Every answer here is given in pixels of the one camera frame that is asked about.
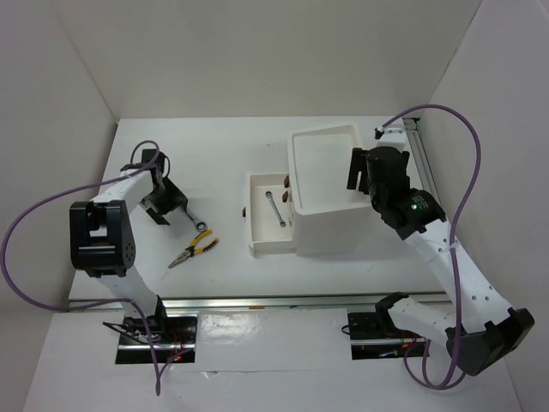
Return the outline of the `large ratchet wrench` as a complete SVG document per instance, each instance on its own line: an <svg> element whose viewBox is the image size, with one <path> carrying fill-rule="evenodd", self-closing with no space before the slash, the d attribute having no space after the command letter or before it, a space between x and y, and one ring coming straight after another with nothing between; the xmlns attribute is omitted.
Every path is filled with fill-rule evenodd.
<svg viewBox="0 0 549 412"><path fill-rule="evenodd" d="M198 218L189 208L184 210L184 214L191 221L198 233L203 233L208 229L208 224L204 220Z"/></svg>

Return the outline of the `yellow black pliers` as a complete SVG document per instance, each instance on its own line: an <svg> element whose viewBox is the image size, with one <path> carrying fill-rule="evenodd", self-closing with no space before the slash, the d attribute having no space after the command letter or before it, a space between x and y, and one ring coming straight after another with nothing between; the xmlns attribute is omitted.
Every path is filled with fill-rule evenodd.
<svg viewBox="0 0 549 412"><path fill-rule="evenodd" d="M212 250L214 247L216 247L220 242L220 239L217 237L214 237L213 240L209 242L207 245L199 246L199 243L203 239L207 238L212 234L213 234L213 231L211 229L207 229L206 231L199 233L190 242L190 244L168 265L168 268L172 269L175 266L181 264L182 262L185 262L189 258L193 258L194 256L206 253Z"/></svg>

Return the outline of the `small ratchet wrench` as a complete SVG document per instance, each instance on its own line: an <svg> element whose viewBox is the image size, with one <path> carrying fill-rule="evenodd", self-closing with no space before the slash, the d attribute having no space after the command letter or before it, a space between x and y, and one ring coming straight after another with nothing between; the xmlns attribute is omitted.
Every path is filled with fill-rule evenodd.
<svg viewBox="0 0 549 412"><path fill-rule="evenodd" d="M275 204L273 193L271 191L266 191L265 197L268 199L268 202L274 211L274 214L279 222L280 227L286 227L287 226L286 221L283 219L281 212L278 210L278 207Z"/></svg>

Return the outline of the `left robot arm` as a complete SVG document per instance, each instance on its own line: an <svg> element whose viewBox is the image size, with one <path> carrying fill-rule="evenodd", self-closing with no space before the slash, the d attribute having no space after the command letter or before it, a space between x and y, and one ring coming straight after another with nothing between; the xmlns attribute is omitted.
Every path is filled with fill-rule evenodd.
<svg viewBox="0 0 549 412"><path fill-rule="evenodd" d="M117 183L87 202L69 209L70 257L121 300L122 330L161 342L169 321L161 298L142 279L136 265L136 242L130 213L141 207L157 225L168 225L166 215L185 208L187 197L168 178L170 161L162 152L144 149L139 163L121 169Z"/></svg>

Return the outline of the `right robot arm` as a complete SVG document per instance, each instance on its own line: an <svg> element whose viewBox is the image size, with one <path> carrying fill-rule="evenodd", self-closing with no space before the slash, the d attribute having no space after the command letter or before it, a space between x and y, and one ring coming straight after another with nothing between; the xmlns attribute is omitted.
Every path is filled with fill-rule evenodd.
<svg viewBox="0 0 549 412"><path fill-rule="evenodd" d="M347 188L369 196L382 221L425 261L455 310L441 312L398 292L378 301L374 325L383 336L406 330L435 342L456 367L477 376L518 347L534 318L513 308L485 278L435 197L411 186L409 157L387 146L354 148Z"/></svg>

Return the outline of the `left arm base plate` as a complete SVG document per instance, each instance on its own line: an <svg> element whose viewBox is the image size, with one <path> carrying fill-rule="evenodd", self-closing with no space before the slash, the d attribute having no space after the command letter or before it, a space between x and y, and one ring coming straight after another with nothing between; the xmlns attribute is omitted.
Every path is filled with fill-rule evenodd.
<svg viewBox="0 0 549 412"><path fill-rule="evenodd" d="M117 365L151 364L152 356L146 332L131 330L126 324L103 325L118 333ZM172 316L167 319L167 332L152 331L157 361L164 364L174 356L173 363L194 363L196 359L197 314Z"/></svg>

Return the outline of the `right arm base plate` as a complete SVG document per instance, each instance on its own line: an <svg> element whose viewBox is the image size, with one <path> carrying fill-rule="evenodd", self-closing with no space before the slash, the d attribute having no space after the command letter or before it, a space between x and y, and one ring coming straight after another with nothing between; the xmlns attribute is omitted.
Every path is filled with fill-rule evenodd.
<svg viewBox="0 0 549 412"><path fill-rule="evenodd" d="M384 360L421 357L425 340L410 331L385 331L375 312L350 312L341 332L350 338L352 359Z"/></svg>

